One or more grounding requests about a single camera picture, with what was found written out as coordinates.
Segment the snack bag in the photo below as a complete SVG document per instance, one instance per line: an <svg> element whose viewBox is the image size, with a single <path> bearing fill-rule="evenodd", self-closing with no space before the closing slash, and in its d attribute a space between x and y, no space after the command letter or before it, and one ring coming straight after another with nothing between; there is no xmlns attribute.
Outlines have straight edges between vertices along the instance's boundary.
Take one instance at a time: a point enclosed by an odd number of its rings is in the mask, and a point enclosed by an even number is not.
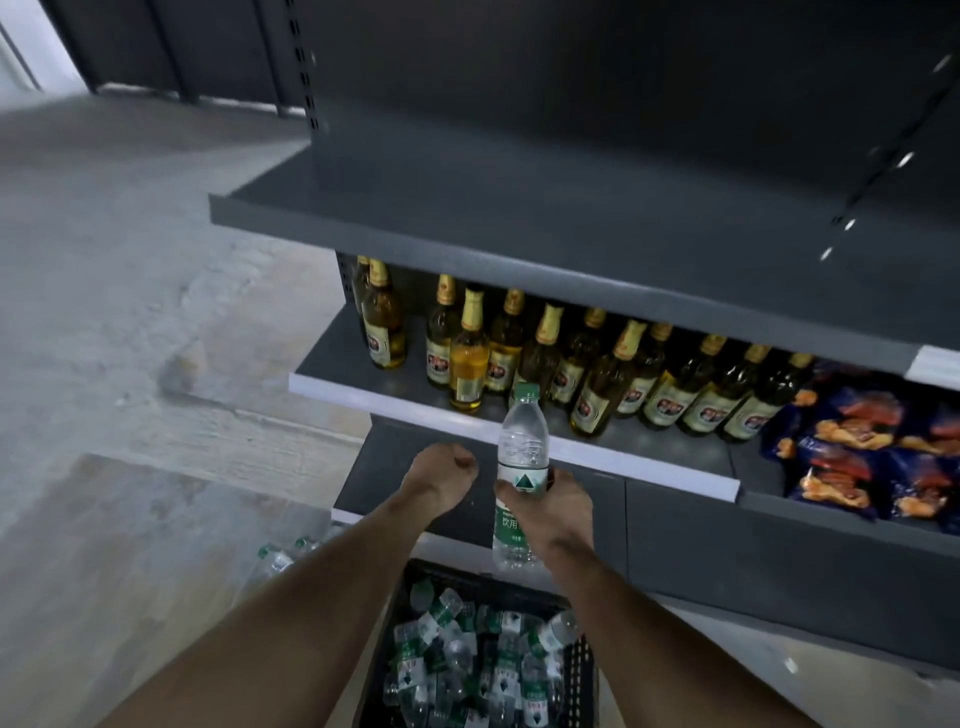
<svg viewBox="0 0 960 728"><path fill-rule="evenodd" d="M870 454L804 437L797 456L803 474L788 497L876 518L869 490L876 476Z"/></svg>
<svg viewBox="0 0 960 728"><path fill-rule="evenodd" d="M813 435L849 448L886 448L893 444L903 414L903 405L891 392L841 387L817 408Z"/></svg>
<svg viewBox="0 0 960 728"><path fill-rule="evenodd" d="M892 516L935 518L953 492L952 472L947 463L934 455L910 449L890 448L883 455Z"/></svg>
<svg viewBox="0 0 960 728"><path fill-rule="evenodd" d="M817 403L816 390L806 386L767 423L760 434L760 454L768 460L793 460L797 456L797 438L809 421L811 407Z"/></svg>
<svg viewBox="0 0 960 728"><path fill-rule="evenodd" d="M942 402L911 407L897 445L931 455L960 455L960 411Z"/></svg>

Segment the white price tag strip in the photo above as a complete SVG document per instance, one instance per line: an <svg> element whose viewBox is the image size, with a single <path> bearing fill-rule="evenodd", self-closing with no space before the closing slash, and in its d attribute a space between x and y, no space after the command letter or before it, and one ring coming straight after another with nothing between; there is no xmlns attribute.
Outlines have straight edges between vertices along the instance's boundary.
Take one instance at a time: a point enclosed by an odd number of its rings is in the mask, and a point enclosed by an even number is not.
<svg viewBox="0 0 960 728"><path fill-rule="evenodd" d="M903 378L960 391L960 352L922 346Z"/></svg>

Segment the green bottle cap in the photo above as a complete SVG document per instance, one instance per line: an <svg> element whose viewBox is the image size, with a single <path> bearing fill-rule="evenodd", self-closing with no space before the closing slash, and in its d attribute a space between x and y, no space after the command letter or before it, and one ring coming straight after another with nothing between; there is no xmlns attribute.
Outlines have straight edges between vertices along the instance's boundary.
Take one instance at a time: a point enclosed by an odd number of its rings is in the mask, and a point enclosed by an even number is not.
<svg viewBox="0 0 960 728"><path fill-rule="evenodd" d="M516 401L537 401L540 399L540 385L532 381L521 381L516 386Z"/></svg>

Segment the shelf edge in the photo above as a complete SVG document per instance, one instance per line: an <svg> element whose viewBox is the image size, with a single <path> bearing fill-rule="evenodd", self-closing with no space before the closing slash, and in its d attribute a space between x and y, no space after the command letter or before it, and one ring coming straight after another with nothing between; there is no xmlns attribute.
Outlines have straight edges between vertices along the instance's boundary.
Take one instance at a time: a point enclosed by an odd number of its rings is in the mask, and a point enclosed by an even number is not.
<svg viewBox="0 0 960 728"><path fill-rule="evenodd" d="M480 420L453 410L399 400L297 373L289 375L288 389L293 394L303 395L313 400L329 401L344 407L361 409L381 417L389 417L440 432L450 432L491 445L496 444L500 431L498 423ZM697 496L712 497L728 503L735 502L740 491L740 481L735 478L705 473L626 452L598 448L595 445L567 440L564 437L550 439L550 456L556 460L581 465L601 473L645 480L666 488L674 488Z"/></svg>

